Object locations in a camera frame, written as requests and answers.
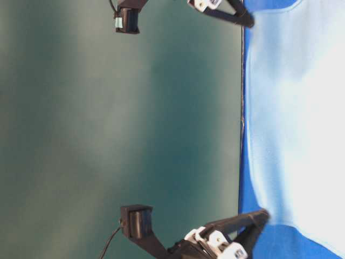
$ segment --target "black bracket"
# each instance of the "black bracket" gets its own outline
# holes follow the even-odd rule
[[[227,0],[227,2],[234,8],[236,12],[234,15],[220,10],[212,10],[208,7],[203,13],[208,16],[241,26],[249,28],[254,26],[253,16],[248,12],[246,7],[244,7],[243,3],[240,0]]]
[[[152,231],[152,209],[143,205],[121,207],[122,233],[155,258],[165,259],[169,254]]]

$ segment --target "green backdrop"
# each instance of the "green backdrop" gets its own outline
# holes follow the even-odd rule
[[[104,1],[0,8],[0,257],[97,258],[119,207],[169,247],[235,215],[240,28],[150,0],[141,34]],[[106,258],[151,258],[121,234]]]

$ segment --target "black robotic arm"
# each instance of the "black robotic arm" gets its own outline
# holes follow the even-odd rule
[[[117,8],[109,0],[114,11],[116,32],[138,34],[138,17],[148,0],[118,0]],[[235,10],[235,14],[217,10],[222,0],[188,0],[188,4],[197,11],[226,22],[245,27],[254,26],[254,18],[240,0],[226,0]]]

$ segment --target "wire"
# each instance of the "wire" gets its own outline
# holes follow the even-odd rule
[[[121,229],[121,227],[118,227],[117,230],[115,230],[112,235],[109,237],[105,247],[103,248],[103,251],[101,253],[101,255],[99,256],[99,259],[103,259],[103,257],[105,256],[106,252],[107,252],[107,249],[109,247],[109,244],[111,242],[111,240],[113,239],[113,237],[116,235],[117,232],[119,232],[119,230]]]
[[[116,12],[116,8],[115,8],[112,0],[109,0],[109,4],[112,7],[113,11]]]

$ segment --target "blue towel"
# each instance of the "blue towel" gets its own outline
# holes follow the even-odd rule
[[[344,0],[255,13],[246,67],[249,167],[261,207],[345,257]]]

